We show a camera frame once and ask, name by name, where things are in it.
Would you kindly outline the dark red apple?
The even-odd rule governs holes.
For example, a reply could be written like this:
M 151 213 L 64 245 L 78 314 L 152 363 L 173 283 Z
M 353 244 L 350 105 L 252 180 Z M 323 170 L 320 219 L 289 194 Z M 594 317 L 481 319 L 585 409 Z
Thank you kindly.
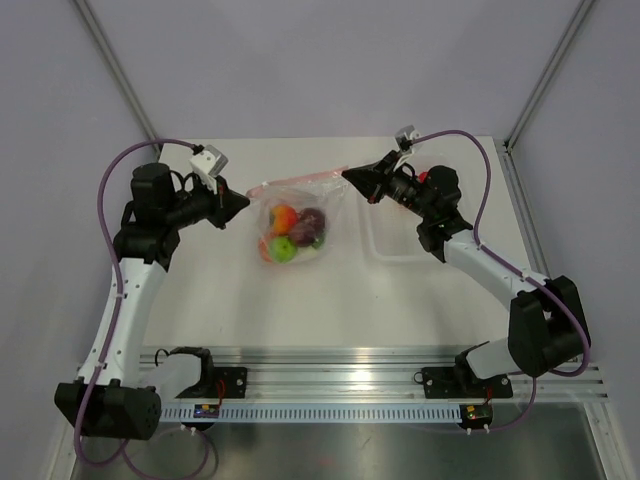
M 316 233 L 322 233 L 326 228 L 326 215 L 319 208 L 305 208 L 299 213 L 299 222 L 309 225 Z

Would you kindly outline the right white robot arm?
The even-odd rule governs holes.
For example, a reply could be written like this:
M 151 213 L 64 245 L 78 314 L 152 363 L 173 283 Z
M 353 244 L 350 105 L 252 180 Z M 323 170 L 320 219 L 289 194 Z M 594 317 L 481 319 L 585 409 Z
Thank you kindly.
M 505 338 L 474 346 L 455 359 L 454 384 L 476 396 L 490 379 L 509 373 L 538 378 L 557 372 L 575 357 L 589 362 L 591 342 L 576 285 L 567 277 L 549 279 L 516 267 L 482 243 L 458 209 L 459 178 L 447 166 L 430 168 L 419 179 L 400 163 L 396 151 L 369 165 L 342 173 L 369 203 L 389 198 L 420 217 L 422 248 L 441 263 L 468 275 L 507 310 Z

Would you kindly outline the dark purple fruit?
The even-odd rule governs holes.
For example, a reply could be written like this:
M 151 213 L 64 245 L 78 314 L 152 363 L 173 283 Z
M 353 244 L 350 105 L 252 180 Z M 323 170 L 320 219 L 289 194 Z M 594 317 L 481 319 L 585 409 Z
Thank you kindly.
M 288 233 L 288 238 L 297 248 L 312 246 L 316 241 L 317 233 L 313 225 L 306 222 L 296 223 Z

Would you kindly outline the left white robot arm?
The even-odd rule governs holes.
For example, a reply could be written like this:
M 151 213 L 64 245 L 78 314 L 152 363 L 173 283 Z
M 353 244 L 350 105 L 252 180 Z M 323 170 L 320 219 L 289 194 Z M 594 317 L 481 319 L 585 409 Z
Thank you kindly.
M 219 388 L 220 376 L 206 348 L 172 349 L 168 364 L 145 379 L 139 377 L 139 356 L 180 231 L 200 221 L 223 229 L 249 205 L 220 171 L 220 166 L 193 165 L 190 189 L 176 189 L 180 176 L 163 163 L 133 171 L 132 198 L 119 231 L 107 239 L 115 265 L 98 333 L 76 379 L 59 384 L 54 395 L 79 436 L 148 440 L 163 403 L 186 392 L 203 398 Z

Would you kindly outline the clear zip top bag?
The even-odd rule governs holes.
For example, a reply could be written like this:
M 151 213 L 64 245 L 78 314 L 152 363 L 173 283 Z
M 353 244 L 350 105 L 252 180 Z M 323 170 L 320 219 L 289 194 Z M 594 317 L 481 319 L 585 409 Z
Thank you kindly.
M 264 262 L 289 265 L 322 255 L 349 187 L 345 170 L 266 181 L 246 192 Z

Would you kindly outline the white radish with leaves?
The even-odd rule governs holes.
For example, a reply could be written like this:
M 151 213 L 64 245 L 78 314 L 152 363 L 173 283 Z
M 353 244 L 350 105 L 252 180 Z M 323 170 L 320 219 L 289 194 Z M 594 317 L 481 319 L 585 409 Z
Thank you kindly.
M 308 261 L 320 256 L 325 248 L 326 237 L 324 235 L 319 236 L 315 241 L 307 247 L 300 247 L 298 249 L 298 256 L 303 261 Z

